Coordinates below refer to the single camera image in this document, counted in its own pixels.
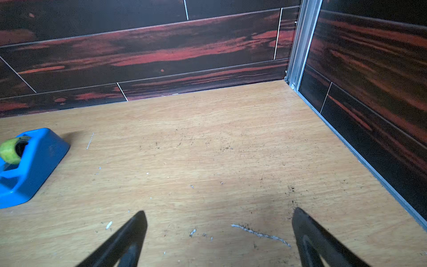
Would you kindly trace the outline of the green tape roll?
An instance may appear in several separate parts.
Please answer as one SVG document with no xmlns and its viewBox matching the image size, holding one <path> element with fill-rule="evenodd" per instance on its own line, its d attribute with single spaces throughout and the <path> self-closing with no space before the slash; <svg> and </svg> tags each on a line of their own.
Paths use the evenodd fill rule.
<svg viewBox="0 0 427 267">
<path fill-rule="evenodd" d="M 1 159 L 7 164 L 18 165 L 30 139 L 29 136 L 21 136 L 3 142 L 1 144 Z"/>
</svg>

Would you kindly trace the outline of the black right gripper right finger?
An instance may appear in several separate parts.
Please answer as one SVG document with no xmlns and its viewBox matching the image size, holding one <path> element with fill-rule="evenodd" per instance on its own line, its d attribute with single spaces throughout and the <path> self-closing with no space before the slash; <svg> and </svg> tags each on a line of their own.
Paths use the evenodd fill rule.
<svg viewBox="0 0 427 267">
<path fill-rule="evenodd" d="M 325 262 L 330 267 L 368 266 L 301 208 L 294 211 L 292 228 L 302 266 L 322 267 Z"/>
</svg>

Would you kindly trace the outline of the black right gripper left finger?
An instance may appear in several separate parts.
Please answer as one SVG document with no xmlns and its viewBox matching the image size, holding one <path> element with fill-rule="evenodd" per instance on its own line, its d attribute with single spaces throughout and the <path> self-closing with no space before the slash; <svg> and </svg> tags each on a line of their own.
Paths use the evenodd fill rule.
<svg viewBox="0 0 427 267">
<path fill-rule="evenodd" d="M 118 231 L 79 263 L 79 267 L 136 267 L 148 223 L 144 211 L 137 212 Z"/>
</svg>

